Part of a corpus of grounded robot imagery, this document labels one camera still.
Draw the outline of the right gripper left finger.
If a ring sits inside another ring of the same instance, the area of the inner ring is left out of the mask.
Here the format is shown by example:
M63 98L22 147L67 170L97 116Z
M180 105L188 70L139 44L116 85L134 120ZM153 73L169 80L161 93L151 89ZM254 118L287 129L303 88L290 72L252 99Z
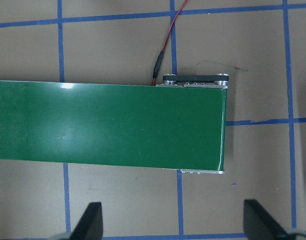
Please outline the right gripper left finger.
M102 204L91 202L70 235L71 240L101 240L103 237Z

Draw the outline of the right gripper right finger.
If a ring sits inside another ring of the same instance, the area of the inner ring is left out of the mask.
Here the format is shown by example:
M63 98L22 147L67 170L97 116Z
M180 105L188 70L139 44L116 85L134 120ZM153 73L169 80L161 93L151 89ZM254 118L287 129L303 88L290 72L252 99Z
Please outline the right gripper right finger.
M255 199L243 203L243 231L249 240L286 240L287 233Z

